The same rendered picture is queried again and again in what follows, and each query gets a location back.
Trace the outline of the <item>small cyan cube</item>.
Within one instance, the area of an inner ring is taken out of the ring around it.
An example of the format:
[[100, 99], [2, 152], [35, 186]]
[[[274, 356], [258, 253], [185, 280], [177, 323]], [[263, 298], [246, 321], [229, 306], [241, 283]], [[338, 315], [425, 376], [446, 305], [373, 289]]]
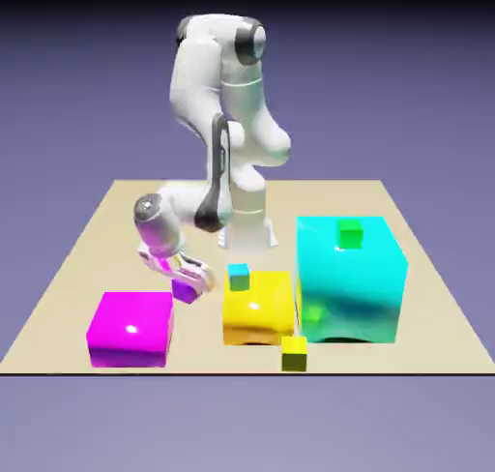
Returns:
[[250, 272], [246, 263], [229, 264], [227, 267], [229, 289], [247, 291], [250, 286]]

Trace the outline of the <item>small magenta cube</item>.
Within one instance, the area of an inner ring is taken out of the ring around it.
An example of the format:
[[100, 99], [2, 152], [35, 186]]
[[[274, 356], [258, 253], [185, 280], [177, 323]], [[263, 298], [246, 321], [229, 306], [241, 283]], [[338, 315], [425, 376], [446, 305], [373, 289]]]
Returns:
[[171, 287], [174, 299], [185, 304], [192, 304], [200, 296], [200, 293], [198, 293], [192, 286], [180, 280], [173, 280], [171, 282]]

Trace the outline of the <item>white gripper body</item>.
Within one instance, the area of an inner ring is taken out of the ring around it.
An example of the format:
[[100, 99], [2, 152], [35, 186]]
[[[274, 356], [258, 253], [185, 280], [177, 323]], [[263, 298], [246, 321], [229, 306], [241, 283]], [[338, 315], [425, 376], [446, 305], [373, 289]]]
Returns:
[[177, 253], [166, 259], [169, 267], [167, 275], [191, 286], [197, 293], [213, 290], [216, 284], [213, 270], [202, 261], [193, 259], [184, 253]]

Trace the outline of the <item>large yellow box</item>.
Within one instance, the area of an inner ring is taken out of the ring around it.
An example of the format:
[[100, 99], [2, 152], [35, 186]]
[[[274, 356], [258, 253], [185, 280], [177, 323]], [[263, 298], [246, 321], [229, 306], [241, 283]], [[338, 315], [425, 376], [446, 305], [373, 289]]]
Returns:
[[249, 288], [233, 290], [224, 276], [222, 337], [225, 345], [279, 345], [292, 336], [295, 305], [288, 271], [251, 271]]

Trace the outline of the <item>large cyan box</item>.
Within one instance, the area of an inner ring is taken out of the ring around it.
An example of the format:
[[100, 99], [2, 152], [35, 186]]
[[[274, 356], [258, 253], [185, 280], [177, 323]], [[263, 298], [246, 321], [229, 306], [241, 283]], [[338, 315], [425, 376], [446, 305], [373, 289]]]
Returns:
[[[358, 219], [362, 247], [342, 250], [337, 221]], [[297, 218], [296, 303], [310, 342], [395, 342], [408, 261], [380, 216]]]

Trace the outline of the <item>large magenta box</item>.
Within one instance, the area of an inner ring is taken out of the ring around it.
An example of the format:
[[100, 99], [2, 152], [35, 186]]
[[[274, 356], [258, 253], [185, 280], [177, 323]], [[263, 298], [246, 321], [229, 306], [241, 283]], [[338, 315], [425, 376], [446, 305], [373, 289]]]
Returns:
[[173, 332], [169, 292], [110, 291], [86, 333], [94, 368], [163, 368]]

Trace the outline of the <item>small yellow cube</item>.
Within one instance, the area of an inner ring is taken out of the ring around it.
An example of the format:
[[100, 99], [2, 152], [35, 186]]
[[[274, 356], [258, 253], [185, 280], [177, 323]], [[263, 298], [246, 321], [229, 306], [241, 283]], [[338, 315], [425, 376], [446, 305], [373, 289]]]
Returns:
[[281, 370], [306, 371], [307, 340], [302, 336], [284, 336], [280, 340]]

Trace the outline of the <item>small green cube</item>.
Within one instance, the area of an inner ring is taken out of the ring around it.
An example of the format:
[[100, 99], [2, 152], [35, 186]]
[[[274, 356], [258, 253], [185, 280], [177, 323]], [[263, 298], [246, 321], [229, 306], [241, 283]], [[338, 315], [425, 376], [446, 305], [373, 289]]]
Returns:
[[339, 219], [337, 221], [337, 244], [342, 250], [358, 250], [362, 247], [364, 228], [358, 219]]

